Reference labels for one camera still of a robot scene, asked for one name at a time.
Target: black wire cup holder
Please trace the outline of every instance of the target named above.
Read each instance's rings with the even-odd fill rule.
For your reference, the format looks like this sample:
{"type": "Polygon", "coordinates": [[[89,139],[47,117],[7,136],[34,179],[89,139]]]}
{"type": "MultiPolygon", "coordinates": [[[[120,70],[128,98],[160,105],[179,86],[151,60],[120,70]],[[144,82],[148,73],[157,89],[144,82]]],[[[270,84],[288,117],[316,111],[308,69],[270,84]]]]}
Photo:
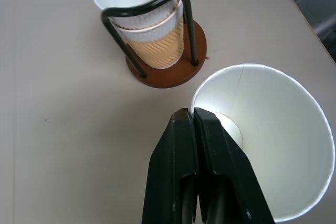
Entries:
{"type": "Polygon", "coordinates": [[[123,39],[119,35],[116,28],[111,24],[109,18],[110,17],[138,16],[138,15],[153,11],[154,9],[164,5],[165,3],[169,1],[171,0],[151,0],[150,2],[146,4],[135,6],[135,7],[129,7],[129,8],[111,7],[111,8],[106,8],[101,13],[101,21],[103,22],[105,28],[110,33],[110,35],[113,37],[113,39],[122,49],[122,51],[125,53],[128,66],[131,72],[135,75],[135,77],[139,81],[143,82],[146,85],[156,87],[156,88],[174,87],[174,86],[187,82],[190,78],[192,78],[200,70],[201,66],[204,63],[204,59],[206,55],[206,39],[205,39],[205,35],[201,27],[195,21],[193,21],[191,1],[181,0],[183,3],[183,14],[184,14],[184,23],[185,23],[184,26],[186,26],[187,34],[188,34],[188,39],[186,39],[186,36],[184,37],[185,45],[186,45],[185,48],[187,47],[187,44],[190,45],[190,48],[188,50],[185,49],[185,51],[188,51],[188,52],[190,51],[189,53],[190,54],[189,56],[190,65],[193,67],[193,68],[186,68],[184,66],[183,69],[186,69],[187,72],[178,70],[176,67],[175,69],[173,69],[173,67],[170,67],[168,69],[161,70],[161,69],[154,69],[149,66],[145,66],[146,64],[136,55],[136,53],[132,50],[132,48],[123,41],[123,39]],[[197,25],[196,32],[201,33],[198,36],[199,41],[197,41],[196,39],[194,23],[197,25]],[[169,69],[172,69],[171,78],[168,73],[169,69]]]}

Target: wooden base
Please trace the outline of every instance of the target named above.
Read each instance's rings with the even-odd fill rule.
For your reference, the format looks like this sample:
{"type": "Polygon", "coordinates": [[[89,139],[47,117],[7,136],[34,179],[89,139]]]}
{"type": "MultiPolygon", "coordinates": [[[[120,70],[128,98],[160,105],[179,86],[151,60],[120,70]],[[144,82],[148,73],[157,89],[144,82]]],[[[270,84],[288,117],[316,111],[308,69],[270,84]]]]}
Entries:
{"type": "Polygon", "coordinates": [[[194,31],[197,48],[198,65],[191,65],[191,51],[188,37],[188,29],[184,24],[184,51],[180,60],[166,69],[155,69],[144,63],[140,57],[131,49],[136,61],[140,64],[141,68],[147,73],[146,78],[140,77],[132,63],[126,58],[127,66],[132,74],[143,84],[153,88],[171,88],[181,85],[191,78],[201,69],[206,57],[206,38],[203,29],[194,21],[194,31]]]}

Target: table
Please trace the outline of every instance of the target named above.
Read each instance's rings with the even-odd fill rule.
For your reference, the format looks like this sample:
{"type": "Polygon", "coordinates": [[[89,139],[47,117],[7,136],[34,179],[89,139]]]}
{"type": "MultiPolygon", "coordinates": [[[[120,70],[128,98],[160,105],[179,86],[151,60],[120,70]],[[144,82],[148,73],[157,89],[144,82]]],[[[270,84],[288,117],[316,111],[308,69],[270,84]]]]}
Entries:
{"type": "MultiPolygon", "coordinates": [[[[161,90],[129,73],[92,0],[0,0],[1,223],[140,223],[149,158],[170,115],[230,65],[294,77],[336,132],[336,65],[291,0],[191,1],[209,60],[161,90]]],[[[289,223],[331,223],[335,203],[333,180],[289,223]]]]}

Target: tan cup sleeve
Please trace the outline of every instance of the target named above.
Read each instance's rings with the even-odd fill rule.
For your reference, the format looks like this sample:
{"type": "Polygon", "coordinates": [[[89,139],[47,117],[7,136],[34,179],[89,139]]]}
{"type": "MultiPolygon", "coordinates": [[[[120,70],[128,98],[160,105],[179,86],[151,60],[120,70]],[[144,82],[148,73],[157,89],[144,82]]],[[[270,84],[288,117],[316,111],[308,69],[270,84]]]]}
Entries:
{"type": "Polygon", "coordinates": [[[183,43],[183,16],[166,36],[154,41],[131,41],[128,44],[138,56],[150,67],[164,69],[178,62],[182,56],[183,43]]]}

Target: stacked paper cups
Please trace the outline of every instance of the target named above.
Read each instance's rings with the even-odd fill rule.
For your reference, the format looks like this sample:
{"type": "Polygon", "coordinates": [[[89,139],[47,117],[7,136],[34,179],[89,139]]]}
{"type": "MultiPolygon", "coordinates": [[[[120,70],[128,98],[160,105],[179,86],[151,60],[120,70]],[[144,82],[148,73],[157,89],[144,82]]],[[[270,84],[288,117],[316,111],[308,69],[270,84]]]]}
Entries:
{"type": "MultiPolygon", "coordinates": [[[[133,7],[150,0],[94,0],[100,9],[133,7]]],[[[125,42],[149,66],[164,69],[181,57],[183,44],[183,3],[172,0],[161,7],[134,17],[110,17],[125,42]]]]}

